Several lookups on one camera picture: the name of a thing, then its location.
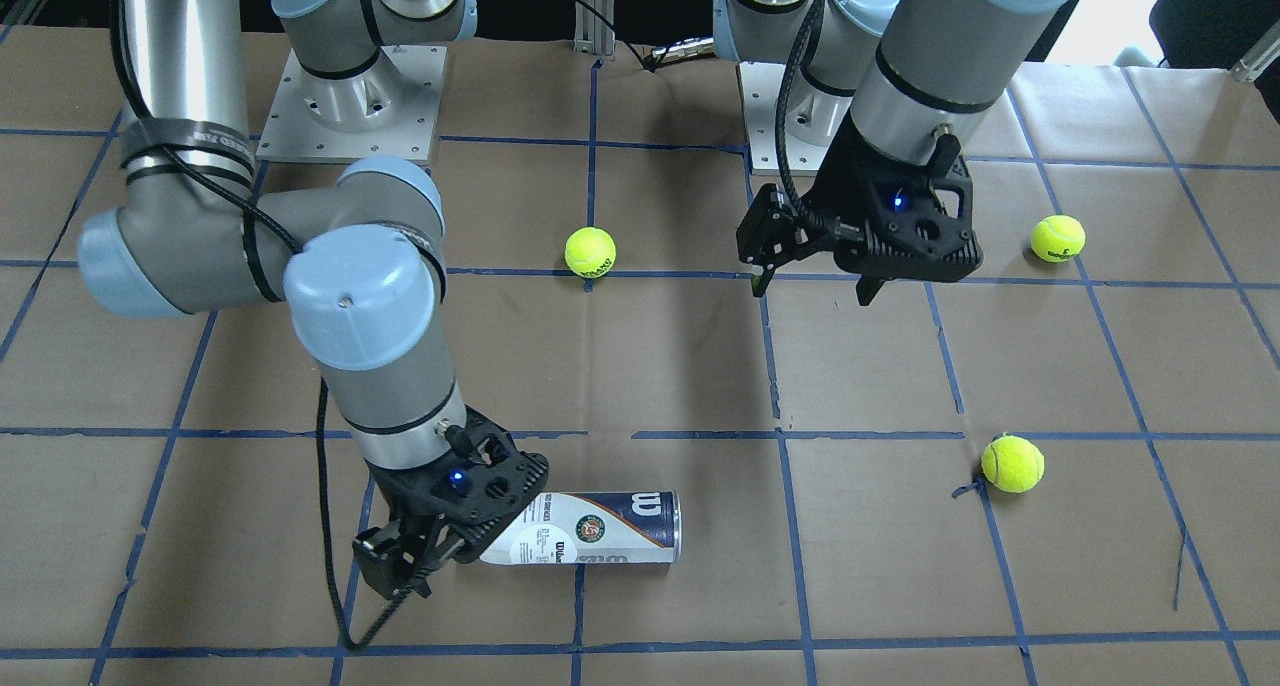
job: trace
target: blue grid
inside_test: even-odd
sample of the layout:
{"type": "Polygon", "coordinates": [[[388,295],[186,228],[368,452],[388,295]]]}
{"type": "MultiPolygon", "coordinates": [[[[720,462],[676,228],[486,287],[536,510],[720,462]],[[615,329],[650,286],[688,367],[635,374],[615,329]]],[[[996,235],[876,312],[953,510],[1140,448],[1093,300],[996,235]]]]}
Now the blue grid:
{"type": "MultiPolygon", "coordinates": [[[[0,33],[0,44],[4,44],[6,36],[9,36],[12,29],[5,27],[3,33],[0,33]]],[[[442,140],[457,140],[458,142],[479,142],[479,143],[513,143],[513,145],[585,145],[589,147],[590,152],[590,165],[589,165],[589,188],[588,188],[588,212],[586,221],[591,224],[594,221],[594,186],[596,179],[595,173],[595,152],[596,148],[662,148],[662,150],[686,150],[686,148],[709,148],[709,150],[722,150],[722,152],[739,154],[744,157],[744,168],[749,174],[749,157],[744,145],[694,145],[694,147],[682,147],[682,145],[645,145],[645,143],[623,143],[623,142],[598,142],[595,138],[596,129],[596,93],[598,83],[596,76],[600,63],[596,61],[590,70],[591,79],[591,102],[590,102],[590,138],[589,140],[517,140],[517,138],[477,138],[476,136],[442,136],[442,140]]],[[[890,639],[814,639],[812,635],[809,625],[808,613],[808,598],[804,580],[804,557],[800,548],[800,532],[799,522],[796,516],[795,498],[794,498],[794,484],[790,468],[790,457],[787,451],[787,444],[791,440],[810,440],[810,439],[861,439],[861,440],[920,440],[920,439],[941,439],[941,440],[955,440],[964,439],[964,433],[952,431],[892,431],[892,433],[878,433],[878,431],[799,431],[799,430],[785,430],[781,427],[780,420],[780,389],[777,384],[776,369],[774,369],[774,353],[772,344],[772,330],[768,314],[767,299],[760,299],[760,325],[762,335],[764,340],[765,361],[769,379],[769,394],[771,404],[773,410],[773,416],[776,420],[776,427],[773,431],[639,431],[634,434],[634,439],[776,439],[778,444],[778,458],[782,471],[782,488],[787,507],[787,523],[791,539],[792,549],[792,567],[795,575],[795,587],[797,595],[797,608],[800,617],[800,639],[797,640],[765,640],[765,641],[746,641],[746,642],[727,642],[727,641],[691,641],[691,642],[654,642],[654,641],[631,641],[620,644],[607,644],[607,645],[585,645],[582,640],[584,632],[584,602],[586,591],[586,573],[585,566],[576,568],[575,573],[575,626],[572,640],[567,644],[502,644],[502,645],[486,645],[486,644],[470,644],[470,645],[374,645],[358,657],[346,654],[339,645],[334,644],[330,646],[287,646],[287,648],[274,648],[274,649],[223,649],[223,648],[120,648],[114,646],[114,634],[115,627],[119,625],[119,618],[127,605],[129,586],[127,585],[124,590],[118,595],[115,605],[111,610],[109,622],[105,626],[102,640],[97,648],[31,648],[31,649],[0,649],[0,659],[92,659],[93,660],[93,676],[92,682],[97,682],[101,676],[105,663],[110,659],[152,659],[152,658],[196,658],[196,657],[224,657],[224,658],[297,658],[297,657],[311,657],[311,658],[332,658],[333,669],[330,683],[337,685],[342,680],[343,662],[346,658],[380,658],[380,657],[407,657],[407,655],[571,655],[572,669],[571,669],[571,683],[577,686],[581,682],[581,657],[584,654],[622,654],[622,653],[690,653],[690,651],[762,651],[762,650],[799,650],[804,654],[805,660],[805,676],[809,685],[818,683],[817,668],[814,667],[814,653],[819,650],[859,650],[859,649],[937,649],[937,648],[1018,648],[1023,655],[1023,663],[1027,673],[1028,683],[1037,683],[1034,663],[1033,663],[1033,646],[1037,645],[1060,645],[1060,644],[1117,644],[1117,642],[1221,642],[1226,648],[1235,672],[1239,677],[1242,685],[1248,685],[1248,677],[1244,673],[1243,664],[1235,649],[1235,642],[1239,641],[1280,641],[1280,630],[1275,631],[1233,631],[1225,621],[1220,604],[1213,594],[1210,578],[1203,568],[1199,559],[1198,550],[1194,545],[1193,536],[1187,531],[1187,523],[1183,518],[1181,508],[1178,503],[1176,494],[1174,493],[1172,485],[1165,474],[1164,463],[1160,457],[1157,444],[1166,440],[1216,440],[1216,442],[1266,442],[1274,443],[1280,442],[1280,434],[1272,433],[1257,433],[1257,434],[1216,434],[1216,433],[1157,433],[1151,431],[1146,425],[1146,419],[1142,412],[1142,407],[1138,403],[1137,394],[1133,389],[1132,381],[1129,380],[1128,372],[1125,370],[1119,348],[1115,340],[1111,338],[1110,326],[1107,326],[1106,316],[1102,311],[1101,302],[1097,299],[1096,288],[1097,285],[1107,285],[1108,288],[1174,288],[1174,289],[1234,289],[1244,303],[1252,321],[1257,329],[1258,337],[1263,346],[1268,349],[1276,363],[1280,363],[1280,358],[1276,356],[1276,349],[1271,335],[1267,334],[1265,326],[1260,321],[1257,312],[1253,310],[1252,303],[1248,299],[1248,291],[1276,291],[1280,289],[1280,284],[1276,282],[1239,282],[1235,276],[1230,262],[1228,261],[1225,252],[1222,252],[1216,235],[1213,235],[1211,227],[1208,225],[1203,212],[1201,211],[1192,189],[1187,184],[1184,170],[1236,170],[1236,172],[1280,172],[1280,166],[1230,166],[1230,165],[1203,165],[1203,163],[1176,163],[1175,157],[1165,142],[1164,136],[1160,133],[1156,122],[1151,116],[1146,102],[1138,93],[1138,90],[1125,74],[1125,79],[1129,83],[1129,90],[1133,97],[1138,102],[1139,109],[1142,109],[1143,115],[1147,118],[1148,125],[1156,134],[1157,141],[1161,143],[1169,161],[1166,163],[1103,163],[1103,161],[1075,161],[1075,159],[1043,159],[1039,156],[1038,150],[1030,138],[1029,131],[1019,106],[1018,99],[1014,93],[1009,93],[1015,115],[1018,116],[1019,125],[1021,127],[1023,134],[1029,145],[1032,157],[970,157],[970,161],[993,161],[993,163],[1029,163],[1030,165],[1037,165],[1044,188],[1050,195],[1051,203],[1056,212],[1061,212],[1059,206],[1056,193],[1052,184],[1046,174],[1046,165],[1083,165],[1083,166],[1148,166],[1148,168],[1174,168],[1175,174],[1178,174],[1179,180],[1190,200],[1193,209],[1196,209],[1197,216],[1203,227],[1206,235],[1211,239],[1217,256],[1221,259],[1222,266],[1229,275],[1230,282],[1094,282],[1088,276],[1085,270],[1084,259],[1076,259],[1076,267],[1079,271],[1078,279],[1007,279],[1006,276],[974,276],[969,279],[970,284],[1006,284],[1006,285],[1020,285],[1020,284],[1033,284],[1033,285],[1075,285],[1076,288],[1083,288],[1089,294],[1089,299],[1096,314],[1098,326],[1107,340],[1108,348],[1111,349],[1111,356],[1115,362],[1115,367],[1120,375],[1120,379],[1125,387],[1126,395],[1133,407],[1134,417],[1138,425],[1135,431],[1111,431],[1111,433],[1023,433],[1024,435],[1033,436],[1033,439],[1053,439],[1053,440],[1139,440],[1147,444],[1147,449],[1152,458],[1152,465],[1161,480],[1162,488],[1165,490],[1166,498],[1169,500],[1171,513],[1179,526],[1179,529],[1187,534],[1187,545],[1190,555],[1192,564],[1197,572],[1197,576],[1203,586],[1206,596],[1210,600],[1215,619],[1217,621],[1219,628],[1216,631],[1155,631],[1155,632],[1097,632],[1097,634],[1041,634],[1029,635],[1021,626],[1021,617],[1018,604],[1016,589],[1015,589],[1015,575],[1011,572],[1007,558],[1005,555],[1002,539],[1000,535],[998,520],[996,509],[992,508],[991,500],[986,494],[984,489],[979,489],[979,495],[983,504],[983,512],[987,518],[988,530],[992,539],[993,549],[996,550],[997,561],[1001,567],[1002,580],[1006,587],[1006,595],[1009,599],[1010,612],[1014,622],[1015,634],[1006,636],[956,636],[956,637],[890,637],[890,639]]],[[[13,340],[19,331],[22,323],[31,307],[33,299],[37,296],[41,282],[45,273],[50,267],[76,267],[76,262],[72,261],[59,261],[59,259],[52,259],[59,244],[61,243],[68,227],[70,225],[72,218],[81,207],[84,195],[90,188],[93,177],[97,174],[101,163],[104,161],[110,143],[118,134],[118,127],[120,124],[120,118],[116,116],[109,131],[33,131],[33,129],[0,129],[0,134],[72,134],[72,136],[100,136],[104,140],[102,147],[99,150],[97,157],[92,163],[88,174],[82,180],[82,187],[79,193],[74,198],[72,209],[69,209],[68,216],[55,239],[54,247],[50,248],[49,256],[38,261],[37,259],[4,259],[0,261],[0,267],[36,267],[37,273],[32,280],[32,285],[28,289],[26,298],[17,316],[14,316],[13,323],[8,331],[5,331],[5,338],[0,343],[0,361],[4,360],[8,351],[12,348],[13,340]]],[[[261,175],[265,173],[260,172],[259,186],[261,186],[261,175]]],[[[750,191],[750,177],[748,177],[748,191],[750,191]]],[[[471,273],[471,275],[480,276],[570,276],[567,270],[520,270],[520,267],[452,267],[452,273],[471,273]]],[[[718,271],[617,271],[612,273],[612,276],[622,276],[628,279],[628,276],[644,276],[644,279],[671,279],[672,276],[680,276],[680,279],[749,279],[749,273],[718,273],[718,271]]],[[[778,280],[851,280],[855,276],[851,275],[823,275],[823,273],[781,273],[777,276],[778,280]]],[[[943,323],[943,315],[938,307],[937,298],[933,294],[932,285],[924,284],[925,294],[929,302],[931,312],[934,320],[934,325],[938,328],[938,347],[940,355],[946,366],[948,381],[951,385],[952,395],[956,402],[956,408],[963,413],[963,401],[960,393],[960,381],[956,378],[954,363],[951,363],[950,349],[946,339],[946,329],[943,323]]],[[[132,585],[132,575],[141,558],[142,549],[146,541],[146,527],[150,525],[151,517],[155,511],[156,502],[159,499],[160,489],[163,488],[165,471],[169,463],[169,458],[173,453],[174,444],[178,439],[186,439],[187,436],[205,436],[205,439],[283,439],[283,436],[314,436],[314,431],[284,431],[284,430],[195,430],[195,427],[182,427],[182,420],[187,410],[187,404],[191,398],[192,389],[195,387],[196,379],[200,372],[200,367],[205,356],[205,351],[209,346],[210,335],[218,321],[218,314],[210,314],[206,317],[205,328],[196,347],[195,355],[192,357],[191,367],[188,370],[187,380],[183,387],[182,395],[179,398],[179,404],[170,427],[41,427],[41,426],[20,426],[20,425],[0,425],[0,434],[20,434],[20,435],[33,435],[33,436],[64,436],[64,435],[83,435],[83,436],[165,436],[165,448],[163,456],[156,467],[155,475],[152,477],[151,490],[148,493],[147,503],[143,509],[142,517],[140,520],[142,531],[134,539],[133,548],[131,549],[128,563],[125,564],[124,572],[127,576],[127,582],[132,585]]],[[[556,439],[557,436],[568,434],[585,434],[585,431],[524,431],[515,433],[516,436],[539,436],[539,439],[556,439]]],[[[333,439],[347,439],[349,436],[344,431],[326,431],[326,435],[333,436],[333,439]]],[[[369,523],[369,514],[371,509],[371,503],[374,498],[372,484],[370,483],[365,490],[364,504],[360,514],[360,526],[365,527],[369,523]]],[[[357,571],[352,566],[348,571],[347,578],[347,612],[351,616],[355,595],[357,593],[357,571]]]]}

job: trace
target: metal base plate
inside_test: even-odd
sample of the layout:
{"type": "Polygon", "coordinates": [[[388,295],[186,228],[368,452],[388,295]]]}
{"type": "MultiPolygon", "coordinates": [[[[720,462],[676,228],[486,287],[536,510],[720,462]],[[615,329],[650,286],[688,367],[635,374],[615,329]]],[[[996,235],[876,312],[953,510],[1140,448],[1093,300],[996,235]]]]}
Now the metal base plate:
{"type": "Polygon", "coordinates": [[[411,97],[399,104],[394,120],[375,131],[334,131],[316,122],[303,101],[306,93],[301,93],[302,67],[291,51],[262,127],[257,157],[280,163],[352,163],[366,156],[398,156],[426,165],[435,140],[448,49],[397,45],[384,51],[416,86],[411,97]]]}
{"type": "MultiPolygon", "coordinates": [[[[737,81],[742,86],[742,118],[751,147],[751,174],[777,175],[777,145],[773,140],[773,111],[782,86],[781,63],[742,61],[737,81]]],[[[787,161],[795,177],[814,177],[827,147],[815,147],[787,134],[787,161]]]]}

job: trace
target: yellow tennis ball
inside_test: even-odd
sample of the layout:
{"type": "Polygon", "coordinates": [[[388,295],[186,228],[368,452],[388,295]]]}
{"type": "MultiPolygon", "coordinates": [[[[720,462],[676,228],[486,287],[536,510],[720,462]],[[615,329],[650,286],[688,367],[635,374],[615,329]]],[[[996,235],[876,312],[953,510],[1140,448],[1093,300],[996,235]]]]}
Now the yellow tennis ball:
{"type": "Polygon", "coordinates": [[[1044,454],[1023,436],[1005,434],[983,449],[982,472],[1001,491],[1021,494],[1044,476],[1044,454]]]}
{"type": "Polygon", "coordinates": [[[1032,250],[1047,262],[1071,261],[1083,248],[1084,227],[1075,218],[1044,218],[1032,232],[1032,250]]]}
{"type": "Polygon", "coordinates": [[[564,241],[564,262],[584,279],[599,279],[613,267],[618,250],[608,230],[586,227],[564,241]]]}

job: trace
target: roland garros logo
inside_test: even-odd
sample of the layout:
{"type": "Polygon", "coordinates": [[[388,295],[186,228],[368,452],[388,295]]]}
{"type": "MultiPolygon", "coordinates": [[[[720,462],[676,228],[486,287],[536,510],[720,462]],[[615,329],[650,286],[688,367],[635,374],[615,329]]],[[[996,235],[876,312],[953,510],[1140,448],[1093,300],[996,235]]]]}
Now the roland garros logo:
{"type": "Polygon", "coordinates": [[[604,521],[599,516],[589,513],[577,520],[575,531],[580,541],[594,544],[604,538],[604,521]]]}

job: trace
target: cylindrical container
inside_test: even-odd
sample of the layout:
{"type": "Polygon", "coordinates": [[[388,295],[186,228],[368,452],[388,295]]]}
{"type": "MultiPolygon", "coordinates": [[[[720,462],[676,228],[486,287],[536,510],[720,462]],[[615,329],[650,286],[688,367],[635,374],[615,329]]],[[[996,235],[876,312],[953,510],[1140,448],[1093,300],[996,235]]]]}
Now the cylindrical container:
{"type": "Polygon", "coordinates": [[[540,494],[480,561],[526,563],[675,563],[680,498],[675,491],[540,494]]]}

